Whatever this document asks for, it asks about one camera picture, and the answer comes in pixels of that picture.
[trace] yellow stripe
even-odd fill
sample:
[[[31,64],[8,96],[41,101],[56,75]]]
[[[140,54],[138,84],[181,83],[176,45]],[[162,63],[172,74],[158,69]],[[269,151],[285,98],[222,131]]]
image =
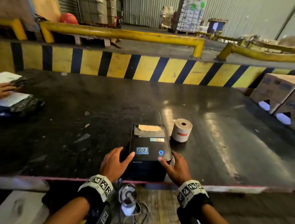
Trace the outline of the yellow stripe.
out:
[[[42,45],[22,43],[24,69],[43,70]]]
[[[133,79],[149,81],[160,57],[141,56]]]
[[[83,50],[81,74],[97,75],[102,57],[102,51]]]
[[[52,47],[52,71],[71,72],[72,48]]]
[[[289,69],[275,69],[273,70],[273,74],[282,74],[282,75],[287,75],[291,70]]]
[[[164,68],[159,82],[175,82],[187,60],[170,58]]]
[[[10,42],[0,42],[0,72],[14,72]]]
[[[124,78],[131,54],[113,53],[108,70],[108,77]]]
[[[199,85],[205,77],[213,63],[197,61],[189,74],[187,75],[183,84]]]
[[[232,77],[239,67],[240,65],[223,64],[208,83],[208,86],[224,86],[224,84]]]
[[[248,86],[265,70],[265,67],[249,67],[232,87],[248,88]]]

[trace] cardboard box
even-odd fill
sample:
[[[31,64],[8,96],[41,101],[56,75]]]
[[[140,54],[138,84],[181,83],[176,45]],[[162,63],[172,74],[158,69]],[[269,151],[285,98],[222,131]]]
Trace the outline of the cardboard box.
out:
[[[258,103],[258,105],[262,109],[269,112],[270,114],[273,114],[281,105],[276,100],[271,99],[269,95],[263,94],[259,92],[257,89],[255,89],[252,92],[252,94],[250,95],[250,98],[254,100],[256,103]]]
[[[266,73],[255,90],[283,103],[295,89],[295,76]]]
[[[280,122],[295,130],[295,92],[285,100],[274,115]]]

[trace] red hard hat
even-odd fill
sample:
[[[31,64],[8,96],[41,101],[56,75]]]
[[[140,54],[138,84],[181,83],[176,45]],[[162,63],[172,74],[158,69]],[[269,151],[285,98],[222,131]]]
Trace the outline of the red hard hat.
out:
[[[65,22],[65,23],[69,23],[69,24],[77,24],[77,25],[79,25],[78,20],[76,19],[76,17],[73,14],[70,14],[70,13],[63,13],[60,16],[59,22]]]

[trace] wristband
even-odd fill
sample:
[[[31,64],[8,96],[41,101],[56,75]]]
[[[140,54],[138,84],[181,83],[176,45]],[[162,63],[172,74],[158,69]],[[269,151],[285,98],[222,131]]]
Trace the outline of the wristband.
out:
[[[190,181],[184,182],[178,188],[178,191],[179,191],[179,194],[177,195],[177,200],[183,208],[185,208],[188,202],[197,194],[201,194],[205,196],[202,198],[208,198],[208,200],[210,200],[206,190],[203,188],[200,182],[196,180],[190,180]]]
[[[106,176],[102,176],[99,174],[92,176],[88,181],[82,184],[78,192],[85,187],[91,187],[95,189],[99,193],[103,202],[107,200],[107,197],[110,195],[110,193],[114,189],[109,179]]]

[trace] printer logo label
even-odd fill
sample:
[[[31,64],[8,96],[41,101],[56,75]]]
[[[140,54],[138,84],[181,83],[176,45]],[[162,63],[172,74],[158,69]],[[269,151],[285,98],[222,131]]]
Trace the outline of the printer logo label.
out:
[[[148,147],[136,147],[135,154],[136,155],[140,155],[140,154],[148,155]]]

